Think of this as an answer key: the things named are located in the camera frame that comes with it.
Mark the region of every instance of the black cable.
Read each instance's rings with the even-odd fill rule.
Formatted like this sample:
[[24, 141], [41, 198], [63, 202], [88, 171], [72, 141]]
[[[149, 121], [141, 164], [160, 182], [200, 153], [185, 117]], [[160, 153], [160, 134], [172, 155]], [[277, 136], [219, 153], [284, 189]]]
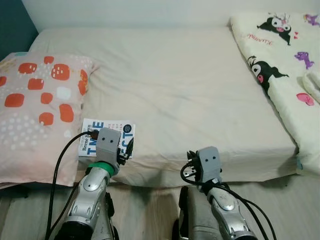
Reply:
[[269, 227], [270, 227], [271, 232], [272, 232], [272, 237], [273, 237], [273, 239], [274, 239], [274, 240], [277, 240], [275, 230], [274, 230], [274, 228], [272, 227], [271, 221], [269, 220], [269, 218], [268, 218], [268, 216], [265, 214], [265, 212], [264, 212], [257, 204], [255, 204], [254, 202], [249, 201], [248, 199], [244, 199], [244, 200], [245, 200], [247, 203], [255, 206], [255, 207], [262, 213], [262, 215], [264, 216], [264, 218], [266, 219], [266, 221], [267, 221], [268, 224], [269, 224]]
[[54, 231], [55, 227], [56, 227], [56, 226], [58, 225], [58, 223], [60, 222], [61, 218], [64, 216], [65, 211], [67, 210], [67, 208], [68, 208], [68, 206], [69, 206], [69, 204], [70, 204], [70, 202], [71, 202], [71, 199], [72, 199], [75, 191], [78, 189], [78, 186], [79, 186], [79, 183], [77, 182], [77, 183], [74, 185], [74, 187], [73, 187], [73, 189], [72, 189], [72, 191], [71, 191], [71, 193], [70, 193], [70, 196], [69, 196], [68, 200], [66, 201], [66, 203], [65, 203], [65, 205], [64, 205], [64, 208], [62, 209], [62, 212], [60, 213], [59, 217], [56, 219], [55, 223], [52, 225], [52, 227], [51, 227], [51, 229], [50, 229], [50, 232], [49, 232], [49, 237], [50, 237], [50, 235], [52, 234], [52, 232]]
[[90, 135], [93, 133], [92, 131], [85, 131], [79, 133], [77, 136], [72, 138], [64, 147], [62, 152], [60, 153], [60, 156], [56, 162], [54, 173], [53, 173], [53, 180], [52, 180], [52, 185], [51, 185], [51, 193], [50, 193], [50, 200], [49, 200], [49, 211], [48, 211], [48, 220], [46, 224], [46, 231], [45, 231], [45, 240], [49, 240], [50, 237], [50, 229], [51, 229], [51, 221], [52, 221], [52, 211], [53, 211], [53, 206], [54, 206], [54, 196], [55, 196], [55, 190], [56, 190], [56, 182], [57, 182], [57, 176], [58, 176], [58, 169], [60, 162], [62, 160], [62, 157], [64, 156], [65, 152], [67, 151], [68, 147], [79, 137], [82, 135]]
[[[180, 176], [181, 178], [189, 183], [189, 184], [192, 184], [192, 185], [197, 185], [197, 186], [206, 186], [206, 183], [205, 182], [198, 182], [198, 181], [192, 181], [192, 180], [189, 180], [187, 179], [185, 176], [184, 176], [184, 170], [187, 168], [187, 167], [190, 167], [191, 166], [191, 163], [187, 163], [186, 165], [184, 165], [182, 168], [181, 168], [181, 171], [180, 171]], [[213, 186], [214, 188], [217, 188], [217, 189], [222, 189], [222, 190], [225, 190], [226, 192], [228, 192], [229, 194], [231, 194], [232, 196], [234, 196], [235, 198], [239, 199], [245, 206], [246, 208], [249, 210], [249, 212], [251, 213], [251, 215], [253, 216], [254, 220], [256, 221], [256, 224], [258, 225], [262, 235], [263, 235], [263, 238], [265, 240], [269, 240], [261, 222], [259, 221], [256, 213], [254, 212], [254, 210], [250, 207], [250, 205], [247, 203], [247, 201], [245, 199], [243, 199], [241, 196], [239, 196], [236, 192], [228, 189], [228, 188], [225, 188], [223, 186], [219, 186], [219, 185], [214, 185]]]

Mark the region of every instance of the white bed sheet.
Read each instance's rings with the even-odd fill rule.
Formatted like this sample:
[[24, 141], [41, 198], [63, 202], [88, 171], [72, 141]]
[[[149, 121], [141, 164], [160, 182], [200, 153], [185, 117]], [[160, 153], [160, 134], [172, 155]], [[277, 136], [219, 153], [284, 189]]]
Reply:
[[133, 120], [133, 159], [117, 181], [184, 185], [186, 152], [216, 146], [222, 179], [265, 181], [295, 173], [297, 147], [253, 80], [228, 27], [204, 29], [60, 28], [30, 51], [98, 60], [83, 117]]

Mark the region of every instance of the pink pillowcase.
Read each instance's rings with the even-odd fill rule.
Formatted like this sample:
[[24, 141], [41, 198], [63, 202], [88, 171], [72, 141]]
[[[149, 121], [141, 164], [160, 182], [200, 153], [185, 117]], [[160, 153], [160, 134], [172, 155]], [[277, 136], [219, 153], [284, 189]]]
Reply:
[[[57, 159], [81, 127], [86, 56], [9, 54], [0, 62], [0, 183], [51, 183]], [[64, 154], [57, 184], [72, 186], [77, 141]]]

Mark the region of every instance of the pink heart print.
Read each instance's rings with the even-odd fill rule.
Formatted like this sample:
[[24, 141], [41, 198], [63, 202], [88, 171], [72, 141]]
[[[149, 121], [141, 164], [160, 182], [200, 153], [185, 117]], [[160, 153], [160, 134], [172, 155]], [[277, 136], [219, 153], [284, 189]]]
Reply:
[[301, 101], [307, 104], [308, 106], [315, 105], [314, 99], [310, 97], [308, 94], [301, 92], [296, 95], [296, 97]]

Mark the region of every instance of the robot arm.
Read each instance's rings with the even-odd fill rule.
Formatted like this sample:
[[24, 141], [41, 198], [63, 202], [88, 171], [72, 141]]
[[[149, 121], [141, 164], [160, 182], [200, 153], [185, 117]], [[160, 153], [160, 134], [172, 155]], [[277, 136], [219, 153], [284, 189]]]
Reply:
[[[133, 148], [130, 141], [126, 153], [118, 148], [121, 132], [109, 128], [102, 128], [96, 141], [96, 162], [89, 165], [86, 176], [78, 186], [78, 194], [72, 203], [64, 223], [54, 238], [55, 240], [90, 240], [100, 214], [102, 204], [109, 205], [105, 209], [107, 216], [113, 215], [113, 205], [106, 188], [112, 176], [119, 172], [120, 165], [124, 165]], [[104, 239], [113, 240], [114, 232], [111, 225], [106, 228]]]
[[[206, 147], [197, 152], [187, 153], [188, 164], [191, 171], [183, 172], [183, 178], [195, 177], [196, 182], [222, 183], [220, 172], [222, 164], [216, 147]], [[209, 189], [198, 186], [200, 192], [204, 192], [211, 204], [211, 212], [219, 222], [220, 232], [225, 240], [258, 240], [250, 230], [246, 220], [240, 213], [237, 199], [223, 189]]]

